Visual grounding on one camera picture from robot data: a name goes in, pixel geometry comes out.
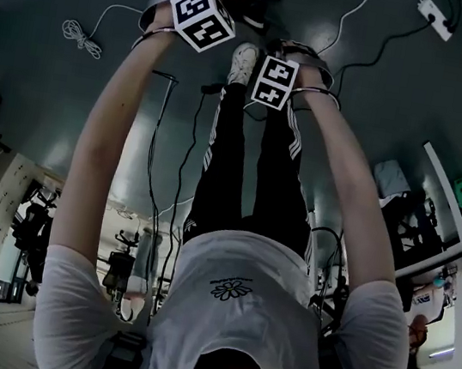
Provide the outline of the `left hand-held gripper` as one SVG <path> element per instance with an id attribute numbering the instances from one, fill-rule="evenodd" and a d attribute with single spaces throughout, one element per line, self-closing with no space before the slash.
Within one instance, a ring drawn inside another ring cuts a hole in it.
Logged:
<path id="1" fill-rule="evenodd" d="M 178 33 L 197 52 L 235 38 L 234 20 L 221 0 L 149 0 L 142 15 L 142 31 L 147 31 L 156 7 L 163 3 L 169 3 L 173 11 L 169 33 Z"/>

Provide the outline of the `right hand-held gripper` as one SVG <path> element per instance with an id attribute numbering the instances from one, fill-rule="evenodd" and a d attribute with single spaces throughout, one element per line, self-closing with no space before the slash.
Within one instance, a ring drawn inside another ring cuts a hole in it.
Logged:
<path id="1" fill-rule="evenodd" d="M 252 91 L 251 100 L 263 106 L 283 109 L 294 92 L 294 82 L 300 66 L 317 69 L 327 88 L 333 84 L 333 76 L 325 61 L 311 47 L 300 42 L 276 39 L 267 45 L 267 57 Z"/>

